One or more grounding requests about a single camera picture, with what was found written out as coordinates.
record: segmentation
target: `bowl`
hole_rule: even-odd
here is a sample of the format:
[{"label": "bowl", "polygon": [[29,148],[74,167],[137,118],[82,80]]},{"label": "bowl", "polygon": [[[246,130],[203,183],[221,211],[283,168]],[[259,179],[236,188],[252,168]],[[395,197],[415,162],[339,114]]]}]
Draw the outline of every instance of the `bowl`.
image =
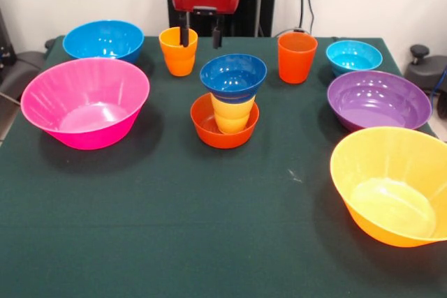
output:
[{"label": "bowl", "polygon": [[74,59],[106,57],[135,63],[144,40],[144,33],[134,24],[102,20],[74,28],[62,45]]},{"label": "bowl", "polygon": [[199,97],[191,106],[191,119],[198,137],[204,143],[218,149],[231,149],[242,146],[249,140],[259,119],[259,109],[257,104],[254,103],[249,120],[243,131],[233,134],[223,134],[217,128],[211,94],[208,93]]},{"label": "bowl", "polygon": [[414,247],[447,240],[447,144],[399,127],[346,136],[330,173],[350,215],[385,244]]},{"label": "bowl", "polygon": [[419,128],[432,114],[430,100],[403,77],[381,71],[354,71],[332,81],[328,100],[350,131],[374,126]]},{"label": "bowl", "polygon": [[353,70],[372,70],[382,64],[382,54],[367,43],[342,40],[329,45],[326,57],[335,77]]},{"label": "bowl", "polygon": [[228,54],[212,59],[200,71],[200,80],[225,103],[243,103],[256,95],[267,76],[267,66],[258,57]]},{"label": "bowl", "polygon": [[69,147],[99,149],[130,131],[149,95],[139,68],[117,59],[78,59],[38,75],[22,94],[22,112]]}]

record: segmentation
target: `orange cup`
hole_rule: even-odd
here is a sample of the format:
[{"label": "orange cup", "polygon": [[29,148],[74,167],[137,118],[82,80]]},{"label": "orange cup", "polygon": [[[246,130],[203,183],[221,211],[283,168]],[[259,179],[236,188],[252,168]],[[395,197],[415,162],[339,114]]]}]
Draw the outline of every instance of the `orange cup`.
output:
[{"label": "orange cup", "polygon": [[178,77],[189,75],[196,61],[197,33],[189,29],[188,47],[180,45],[180,27],[165,29],[159,40],[169,72]]},{"label": "orange cup", "polygon": [[278,38],[278,64],[280,78],[289,84],[303,83],[309,74],[318,42],[315,37],[290,32]]}]

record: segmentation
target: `orange bowl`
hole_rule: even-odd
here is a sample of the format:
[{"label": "orange bowl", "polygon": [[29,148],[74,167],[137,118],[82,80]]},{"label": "orange bowl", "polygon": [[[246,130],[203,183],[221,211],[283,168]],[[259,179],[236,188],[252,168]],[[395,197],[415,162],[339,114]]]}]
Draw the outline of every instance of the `orange bowl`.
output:
[{"label": "orange bowl", "polygon": [[198,137],[211,147],[231,149],[242,146],[253,134],[259,119],[259,109],[254,103],[249,120],[243,131],[234,134],[223,134],[217,128],[214,120],[214,110],[211,103],[211,94],[199,97],[191,106],[191,119],[196,127]]}]

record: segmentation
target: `bowl rim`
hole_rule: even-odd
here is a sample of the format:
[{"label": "bowl rim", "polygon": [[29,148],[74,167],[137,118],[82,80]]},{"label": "bowl rim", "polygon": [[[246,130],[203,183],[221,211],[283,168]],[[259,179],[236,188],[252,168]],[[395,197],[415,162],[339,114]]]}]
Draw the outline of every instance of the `bowl rim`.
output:
[{"label": "bowl rim", "polygon": [[65,66],[67,66],[67,64],[72,64],[75,62],[90,62],[91,60],[95,60],[95,61],[100,61],[100,62],[120,62],[125,64],[126,66],[130,66],[130,67],[134,67],[136,68],[135,73],[139,73],[139,75],[141,75],[142,77],[144,77],[145,83],[147,83],[147,93],[145,94],[144,99],[142,99],[141,103],[138,103],[137,107],[134,108],[132,110],[132,112],[127,113],[127,115],[120,119],[120,120],[116,120],[113,123],[110,123],[107,126],[102,126],[102,127],[97,127],[97,128],[93,128],[93,129],[89,129],[88,131],[60,131],[58,129],[53,129],[53,128],[48,128],[48,127],[44,127],[39,125],[38,123],[36,123],[32,118],[29,117],[29,115],[27,114],[27,112],[24,110],[24,104],[20,104],[20,110],[22,111],[22,114],[24,115],[24,117],[28,120],[29,123],[31,123],[32,125],[34,125],[35,127],[45,131],[45,132],[50,132],[50,133],[58,133],[58,134],[71,134],[71,135],[75,135],[75,134],[84,134],[84,133],[92,133],[92,132],[96,132],[96,131],[100,131],[109,127],[112,127],[114,125],[119,124],[120,122],[128,119],[129,117],[131,117],[132,115],[134,115],[138,110],[140,110],[142,108],[142,106],[145,104],[147,97],[149,97],[149,92],[150,92],[150,83],[149,83],[149,78],[147,78],[146,74],[137,66],[134,66],[133,64],[130,64],[127,61],[123,61],[121,59],[109,59],[107,57],[87,57],[84,59],[74,59],[71,61],[67,61],[64,63],[60,63],[57,64],[56,66],[52,66],[51,68],[48,68],[47,70],[44,70],[42,73],[40,73],[39,75],[37,75],[32,81],[30,81],[30,83],[27,85],[27,87],[25,88],[25,90],[23,91],[22,97],[25,97],[28,94],[28,91],[31,90],[31,85],[38,80],[38,78],[41,78],[41,76],[48,76],[54,69],[57,68],[63,68]]},{"label": "bowl rim", "polygon": [[248,132],[249,132],[252,128],[254,128],[254,127],[256,126],[256,124],[258,123],[258,121],[259,121],[259,116],[261,115],[261,112],[259,111],[259,106],[258,106],[258,104],[256,104],[256,101],[254,101],[254,102],[253,102],[253,107],[252,107],[252,109],[255,110],[255,113],[256,113],[256,118],[255,118],[255,120],[254,120],[254,123],[253,123],[252,125],[250,125],[250,126],[244,128],[244,129],[241,130],[240,132],[233,133],[233,134],[223,134],[223,133],[215,133],[215,132],[212,132],[212,131],[209,131],[209,130],[203,128],[203,127],[197,122],[196,118],[194,118],[194,115],[193,115],[193,108],[194,108],[194,106],[196,105],[196,103],[197,103],[199,100],[201,100],[201,99],[206,99],[207,97],[210,97],[210,102],[211,102],[211,95],[212,95],[211,92],[207,92],[206,94],[203,94],[202,96],[200,96],[200,97],[198,97],[197,99],[195,99],[195,101],[192,103],[192,105],[191,105],[191,107],[190,107],[190,109],[189,109],[189,115],[190,115],[191,120],[192,120],[192,122],[193,122],[193,124],[194,124],[195,127],[201,129],[202,131],[206,132],[207,134],[210,134],[210,135],[213,135],[213,136],[217,136],[217,137],[219,137],[219,138],[223,138],[223,137],[235,137],[235,136],[241,135],[241,134],[243,134],[243,133],[248,133]]},{"label": "bowl rim", "polygon": [[409,83],[410,86],[411,86],[415,91],[417,91],[418,94],[420,94],[421,97],[424,97],[423,99],[425,100],[427,106],[429,107],[427,116],[424,117],[424,122],[419,121],[415,126],[410,127],[410,128],[408,128],[408,127],[398,127],[398,128],[417,129],[417,128],[420,128],[421,126],[425,125],[425,124],[428,122],[428,120],[430,119],[430,117],[431,117],[431,115],[432,115],[432,113],[433,113],[433,109],[432,109],[432,104],[431,104],[431,102],[430,102],[430,99],[427,97],[427,95],[425,94],[425,92],[424,92],[422,89],[420,89],[419,87],[417,87],[414,83],[412,83],[412,82],[410,82],[409,80],[407,80],[407,79],[406,79],[405,77],[403,77],[403,76],[395,75],[395,74],[393,74],[393,73],[387,73],[387,72],[385,72],[385,71],[379,71],[379,70],[355,70],[355,71],[350,71],[350,72],[348,72],[348,73],[344,73],[344,74],[342,74],[342,75],[336,77],[336,78],[329,84],[328,90],[326,91],[326,98],[328,99],[330,108],[332,109],[332,111],[335,112],[335,114],[337,114],[337,116],[339,116],[339,117],[341,117],[341,118],[347,120],[349,123],[351,123],[351,124],[353,124],[353,125],[355,125],[355,126],[357,126],[357,127],[361,127],[362,129],[372,128],[372,127],[392,127],[392,126],[370,126],[370,127],[363,127],[363,126],[357,124],[356,122],[350,120],[349,118],[346,118],[344,115],[342,115],[341,113],[339,113],[339,112],[337,111],[337,109],[335,108],[335,106],[334,106],[334,104],[333,104],[333,101],[332,101],[332,99],[330,98],[330,92],[331,92],[333,86],[335,85],[335,83],[336,83],[337,81],[344,80],[344,79],[343,79],[344,76],[348,76],[348,77],[349,77],[349,76],[356,76],[356,75],[362,75],[362,73],[372,73],[372,74],[374,74],[374,75],[380,75],[380,76],[384,76],[384,77],[392,77],[393,79],[399,80],[400,82]]},{"label": "bowl rim", "polygon": [[[332,60],[332,57],[329,56],[329,49],[330,49],[332,46],[334,46],[334,45],[337,45],[337,44],[340,44],[340,43],[346,43],[346,42],[348,42],[348,43],[358,43],[358,44],[360,44],[360,45],[366,45],[366,46],[370,47],[371,49],[373,49],[375,52],[377,52],[377,53],[379,54],[379,56],[380,56],[380,61],[378,62],[377,65],[372,66],[372,67],[370,67],[370,68],[359,68],[359,67],[346,68],[346,67],[342,66],[341,64],[337,64],[337,63],[335,63],[335,62]],[[330,62],[331,64],[333,64],[333,65],[335,65],[335,66],[339,66],[339,67],[342,68],[342,69],[347,69],[347,70],[349,70],[350,72],[351,72],[352,70],[359,70],[359,71],[361,71],[361,70],[374,70],[375,68],[378,68],[378,67],[382,64],[382,62],[383,62],[383,55],[382,55],[382,53],[380,52],[379,49],[377,49],[377,48],[374,47],[373,45],[370,45],[369,43],[366,43],[366,42],[363,42],[363,41],[357,41],[357,40],[350,40],[350,39],[348,39],[348,40],[339,40],[339,41],[332,42],[332,43],[326,48],[326,52],[325,52],[325,53],[326,53],[326,57],[328,58],[328,60],[329,60],[329,62]]]},{"label": "bowl rim", "polygon": [[127,24],[129,26],[135,27],[138,31],[140,31],[141,33],[141,41],[137,44],[137,47],[132,48],[127,54],[123,54],[123,55],[119,55],[117,57],[102,57],[102,56],[95,56],[97,58],[101,58],[101,59],[123,59],[124,57],[127,57],[128,55],[132,54],[133,52],[135,52],[136,50],[140,49],[142,47],[142,44],[145,42],[145,33],[142,31],[142,29],[140,27],[138,27],[135,24],[132,24],[131,22],[128,21],[124,21],[124,20],[114,20],[114,19],[106,19],[106,20],[97,20],[97,21],[91,21],[91,22],[86,22],[85,24],[81,24],[75,28],[73,28],[71,31],[69,31],[67,33],[67,35],[64,36],[64,39],[62,40],[62,47],[64,49],[64,51],[70,55],[71,57],[73,57],[74,59],[89,59],[92,57],[79,57],[79,56],[75,56],[73,53],[69,52],[67,50],[66,47],[66,39],[71,35],[74,34],[77,30],[80,30],[86,26],[90,26],[90,25],[94,25],[94,24],[100,24],[102,22],[108,22],[108,23],[120,23],[120,24]]},{"label": "bowl rim", "polygon": [[[241,90],[237,90],[237,91],[222,91],[222,90],[216,90],[215,88],[212,88],[212,87],[206,85],[206,84],[203,82],[203,69],[204,69],[208,64],[210,64],[211,62],[213,62],[213,61],[215,61],[215,60],[217,60],[217,59],[220,59],[220,58],[228,57],[228,56],[248,56],[248,57],[251,57],[252,59],[257,59],[258,61],[260,61],[261,65],[263,66],[264,74],[263,74],[262,78],[261,78],[259,81],[257,81],[255,84],[251,85],[250,87],[245,87],[245,88],[243,88],[243,89],[241,89]],[[268,72],[267,65],[265,65],[265,62],[264,62],[261,58],[256,57],[256,56],[251,55],[251,54],[232,53],[232,54],[225,54],[225,55],[221,55],[221,56],[215,57],[215,58],[213,58],[213,59],[210,59],[210,60],[209,60],[207,63],[205,63],[205,64],[203,65],[203,67],[201,68],[201,70],[200,70],[200,72],[199,72],[199,77],[200,77],[200,81],[202,82],[202,84],[203,84],[208,90],[210,90],[210,91],[215,91],[215,92],[219,92],[219,93],[224,92],[225,94],[229,94],[229,96],[232,96],[233,94],[244,94],[244,93],[246,93],[247,91],[251,91],[254,87],[257,87],[257,86],[261,85],[261,84],[264,82],[265,78],[267,77],[267,72]]]},{"label": "bowl rim", "polygon": [[420,132],[420,131],[416,131],[416,130],[414,130],[414,129],[408,129],[408,128],[402,128],[402,127],[394,127],[394,126],[377,126],[377,127],[371,127],[371,128],[364,128],[364,129],[361,129],[361,130],[359,130],[359,131],[353,132],[353,133],[347,135],[346,137],[344,137],[340,142],[337,143],[337,146],[335,146],[334,150],[333,150],[332,153],[331,153],[331,156],[330,156],[330,162],[329,162],[329,169],[330,169],[330,177],[331,177],[331,179],[332,179],[332,183],[333,183],[334,186],[335,186],[335,189],[336,189],[337,192],[339,193],[340,197],[342,197],[343,201],[344,201],[350,208],[352,208],[354,211],[356,211],[356,213],[357,213],[359,216],[361,216],[361,217],[364,218],[365,220],[368,220],[370,223],[372,223],[372,224],[374,224],[375,226],[381,228],[382,230],[385,230],[386,232],[389,232],[389,233],[391,233],[391,234],[395,234],[395,235],[397,235],[397,236],[399,236],[399,237],[405,237],[405,238],[407,238],[407,239],[418,240],[418,241],[427,241],[427,242],[447,241],[447,236],[445,236],[445,237],[441,237],[441,238],[436,238],[436,237],[418,237],[418,236],[412,236],[412,235],[402,234],[402,233],[398,233],[398,232],[393,232],[393,231],[390,230],[389,228],[384,227],[383,225],[380,225],[380,224],[376,223],[376,222],[373,221],[373,220],[369,220],[368,218],[366,218],[366,217],[362,214],[361,211],[358,211],[358,208],[357,208],[357,207],[355,207],[355,206],[353,206],[353,205],[351,204],[350,199],[348,199],[347,197],[344,197],[344,195],[342,194],[342,192],[341,192],[340,189],[339,189],[339,186],[335,183],[335,180],[334,180],[334,178],[333,178],[333,174],[332,174],[333,171],[334,171],[334,167],[333,167],[333,165],[334,165],[334,156],[335,156],[335,154],[336,154],[339,150],[341,150],[340,148],[342,148],[342,147],[345,145],[345,143],[346,143],[347,141],[349,141],[352,137],[355,137],[355,136],[361,136],[362,134],[367,133],[367,132],[374,132],[374,131],[380,131],[380,130],[385,130],[385,129],[392,130],[392,131],[398,131],[398,132],[405,132],[405,133],[413,133],[413,134],[417,134],[417,136],[426,137],[426,138],[430,139],[430,141],[436,141],[436,142],[438,142],[439,144],[441,144],[441,145],[447,147],[447,143],[442,142],[442,141],[441,141],[440,139],[438,139],[437,137],[434,137],[434,136],[431,136],[431,135],[422,133],[422,132]]}]

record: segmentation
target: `light blue bowl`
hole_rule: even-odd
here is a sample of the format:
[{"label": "light blue bowl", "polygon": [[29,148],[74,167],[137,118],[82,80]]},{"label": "light blue bowl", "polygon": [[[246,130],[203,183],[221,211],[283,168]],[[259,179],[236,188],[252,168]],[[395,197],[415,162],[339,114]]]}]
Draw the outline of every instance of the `light blue bowl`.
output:
[{"label": "light blue bowl", "polygon": [[243,103],[258,91],[267,76],[267,66],[258,57],[228,54],[212,59],[200,71],[200,80],[225,103]]},{"label": "light blue bowl", "polygon": [[382,54],[367,43],[342,40],[326,49],[335,77],[355,70],[373,70],[382,64]]},{"label": "light blue bowl", "polygon": [[135,63],[145,35],[134,24],[102,20],[74,28],[64,38],[65,52],[74,59],[107,57]]}]

